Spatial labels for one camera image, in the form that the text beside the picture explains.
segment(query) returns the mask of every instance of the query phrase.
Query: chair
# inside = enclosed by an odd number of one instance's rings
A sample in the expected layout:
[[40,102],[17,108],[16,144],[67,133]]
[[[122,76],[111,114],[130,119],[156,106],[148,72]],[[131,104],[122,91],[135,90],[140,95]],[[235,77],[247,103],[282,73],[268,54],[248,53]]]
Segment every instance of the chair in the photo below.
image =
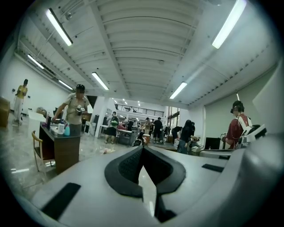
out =
[[[54,160],[54,152],[51,152],[51,151],[49,151],[47,149],[43,150],[43,140],[41,140],[38,137],[36,137],[35,132],[36,131],[32,132],[35,164],[36,164],[37,171],[39,172],[39,167],[38,167],[38,164],[37,164],[37,161],[36,161],[36,155],[38,155],[38,157],[41,159],[41,163],[44,166],[43,172],[44,172],[44,175],[46,176],[45,162],[50,162],[50,165],[51,165],[51,161]],[[39,147],[35,147],[35,141],[39,142]]]

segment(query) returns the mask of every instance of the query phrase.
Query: man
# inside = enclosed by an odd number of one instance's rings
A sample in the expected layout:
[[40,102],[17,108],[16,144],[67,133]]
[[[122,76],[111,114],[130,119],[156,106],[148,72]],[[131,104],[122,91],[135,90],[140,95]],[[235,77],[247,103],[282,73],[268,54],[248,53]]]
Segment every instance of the man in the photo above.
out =
[[66,101],[58,107],[53,121],[57,118],[57,116],[64,110],[66,106],[66,121],[69,122],[70,134],[71,135],[80,135],[82,128],[82,115],[87,114],[89,100],[84,96],[85,94],[85,86],[82,84],[78,84],[76,86],[76,92],[68,95]]
[[150,133],[150,127],[152,126],[152,122],[150,121],[150,119],[147,117],[146,118],[146,124],[145,124],[145,134],[148,134]]
[[106,130],[106,140],[105,143],[108,143],[108,137],[111,136],[111,144],[114,143],[114,139],[116,137],[116,129],[118,126],[118,118],[116,116],[116,112],[113,112],[107,119],[107,130]]
[[15,106],[14,106],[14,116],[15,116],[14,122],[17,125],[22,124],[21,112],[22,112],[24,97],[28,93],[27,84],[28,84],[28,80],[25,79],[24,84],[19,86],[17,90],[17,94],[16,94],[16,101],[15,101]]
[[161,122],[161,118],[158,117],[157,120],[154,121],[154,141],[153,143],[155,143],[155,141],[159,141],[160,135],[161,135],[161,130],[163,127],[163,124]]
[[227,136],[223,138],[227,144],[230,145],[229,149],[234,149],[241,137],[244,129],[247,126],[252,126],[249,117],[244,114],[245,108],[241,101],[235,101],[231,113],[236,117],[234,118],[228,129]]

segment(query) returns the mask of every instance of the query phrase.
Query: balcony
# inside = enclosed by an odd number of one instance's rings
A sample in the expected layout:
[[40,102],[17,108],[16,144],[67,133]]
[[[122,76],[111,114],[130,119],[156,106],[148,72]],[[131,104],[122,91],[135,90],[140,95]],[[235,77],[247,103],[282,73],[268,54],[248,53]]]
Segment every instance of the balcony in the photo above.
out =
[[158,111],[158,110],[150,110],[150,109],[144,109],[144,108],[138,108],[138,107],[132,107],[132,106],[125,106],[125,105],[119,105],[115,104],[115,108],[117,110],[126,111],[129,113],[139,113],[139,114],[145,114],[150,116],[156,116],[156,117],[163,117],[164,112]]

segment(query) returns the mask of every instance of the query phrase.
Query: jeans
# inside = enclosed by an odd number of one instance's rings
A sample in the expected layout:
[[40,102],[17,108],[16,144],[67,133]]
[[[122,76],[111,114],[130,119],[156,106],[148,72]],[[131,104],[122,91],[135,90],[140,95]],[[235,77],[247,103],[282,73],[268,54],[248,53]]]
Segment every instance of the jeans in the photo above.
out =
[[182,154],[187,154],[187,148],[185,147],[186,142],[183,140],[179,140],[177,152]]

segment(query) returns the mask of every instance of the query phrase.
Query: ceiling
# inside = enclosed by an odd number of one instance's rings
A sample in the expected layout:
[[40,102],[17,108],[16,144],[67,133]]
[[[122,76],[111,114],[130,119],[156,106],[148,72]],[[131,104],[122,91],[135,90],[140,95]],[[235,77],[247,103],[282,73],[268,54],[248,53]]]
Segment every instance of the ceiling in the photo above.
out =
[[[185,109],[232,93],[279,59],[272,32],[250,5],[222,47],[211,45],[233,4],[233,0],[221,6],[206,0],[41,1],[31,6],[21,24],[17,52],[32,55],[51,76],[73,88],[85,85],[87,95]],[[48,8],[72,39],[71,46],[45,16]],[[183,81],[188,86],[169,100]]]

